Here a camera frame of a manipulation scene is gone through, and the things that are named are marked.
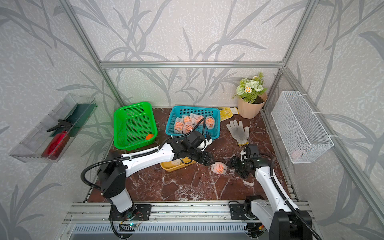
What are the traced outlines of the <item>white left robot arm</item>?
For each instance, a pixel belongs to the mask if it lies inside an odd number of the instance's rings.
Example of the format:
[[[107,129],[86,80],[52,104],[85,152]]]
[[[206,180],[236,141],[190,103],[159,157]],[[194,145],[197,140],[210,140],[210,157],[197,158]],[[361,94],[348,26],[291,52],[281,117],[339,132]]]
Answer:
[[[126,189],[126,178],[151,166],[185,158],[210,166],[215,160],[206,148],[212,143],[210,136],[192,131],[182,138],[169,138],[158,147],[105,161],[97,171],[102,196],[120,214],[134,213],[136,206]]]

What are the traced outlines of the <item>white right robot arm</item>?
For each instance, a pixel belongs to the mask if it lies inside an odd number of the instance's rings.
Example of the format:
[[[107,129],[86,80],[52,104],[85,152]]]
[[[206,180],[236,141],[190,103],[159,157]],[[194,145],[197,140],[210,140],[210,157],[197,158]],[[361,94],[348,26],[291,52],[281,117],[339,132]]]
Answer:
[[[265,196],[247,196],[241,204],[230,201],[232,220],[257,220],[245,231],[252,238],[267,232],[270,240],[311,240],[317,237],[308,211],[302,211],[292,201],[275,176],[274,159],[260,153],[256,145],[247,145],[240,157],[233,156],[228,167],[242,178],[253,175],[262,186]]]

